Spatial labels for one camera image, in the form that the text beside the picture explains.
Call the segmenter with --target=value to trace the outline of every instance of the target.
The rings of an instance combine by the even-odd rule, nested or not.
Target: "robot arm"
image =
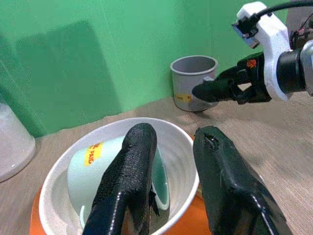
[[[304,3],[313,5],[313,1]],[[293,92],[301,91],[313,96],[313,41],[291,50],[287,27],[273,14],[258,16],[267,11],[261,2],[246,4],[233,24],[244,42],[251,48],[261,44],[263,53],[239,61],[215,81],[203,81],[193,89],[195,97],[207,102],[235,100],[244,104],[268,102],[272,98],[286,101]],[[251,86],[242,91],[238,85],[244,83]]]

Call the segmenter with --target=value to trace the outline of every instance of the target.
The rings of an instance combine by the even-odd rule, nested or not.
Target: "gray cup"
[[[192,55],[175,60],[170,68],[173,77],[174,102],[186,111],[203,111],[218,103],[208,103],[192,95],[192,89],[205,80],[214,80],[218,66],[216,59],[205,55]]]

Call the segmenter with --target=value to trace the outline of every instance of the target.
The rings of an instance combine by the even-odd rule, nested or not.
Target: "mint green mug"
[[[79,215],[82,228],[91,211],[103,173],[122,148],[124,136],[96,143],[77,151],[67,169],[67,190],[71,204]],[[159,211],[168,211],[170,205],[166,169],[159,150],[152,166],[152,188]]]

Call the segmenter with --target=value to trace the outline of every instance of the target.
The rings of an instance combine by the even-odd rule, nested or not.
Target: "wooden table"
[[[68,147],[97,127],[132,117],[164,119],[190,134],[206,125],[219,127],[263,177],[293,233],[313,234],[313,99],[300,93],[289,102],[221,102],[203,113],[182,111],[166,98],[38,138],[33,160],[0,183],[0,235],[28,233],[33,198]]]

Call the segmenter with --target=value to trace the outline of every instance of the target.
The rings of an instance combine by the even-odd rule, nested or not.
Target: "bowl rim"
[[[74,147],[74,145],[79,142],[81,139],[83,138],[87,138],[89,135],[92,135],[93,132],[97,131],[100,128],[104,128],[113,124],[117,124],[120,122],[126,122],[126,121],[130,121],[130,120],[154,120],[154,121],[160,121],[163,123],[166,123],[168,125],[173,126],[174,128],[176,128],[178,131],[180,131],[190,142],[191,146],[193,145],[193,140],[191,139],[191,137],[183,130],[181,129],[179,126],[166,121],[166,120],[162,120],[162,119],[158,119],[158,118],[152,118],[152,117],[132,117],[132,118],[126,118],[126,119],[122,119],[122,120],[118,120],[118,121],[114,121],[111,123],[108,123],[106,125],[100,126],[90,132],[88,132],[86,135],[82,136],[80,139],[78,139],[76,142],[74,142],[60,157],[59,159],[55,162],[55,164],[53,165],[53,167],[50,169],[49,173],[47,174],[41,193],[40,193],[40,198],[39,198],[39,218],[40,218],[40,222],[42,224],[42,227],[45,231],[45,233],[47,235],[53,235],[54,232],[50,229],[50,227],[48,226],[47,223],[45,223],[45,220],[47,220],[46,216],[45,216],[45,211],[44,211],[44,197],[45,197],[45,192],[48,190],[48,184],[50,182],[51,176],[53,175],[55,169],[57,167],[59,167],[59,163],[63,160],[64,156]],[[198,172],[196,171],[195,174],[195,180],[192,186],[192,189],[186,199],[186,201],[184,202],[184,204],[182,205],[182,207],[179,209],[179,211],[170,219],[166,222],[165,225],[163,225],[161,228],[159,228],[157,231],[155,231],[154,233],[152,233],[151,235],[160,235],[163,234],[164,232],[166,232],[167,230],[169,230],[181,217],[182,215],[186,212],[186,210],[188,209],[188,207],[190,206],[190,204],[192,203],[192,200],[194,199],[196,193],[197,193],[197,189],[199,186],[199,177],[198,177]]]

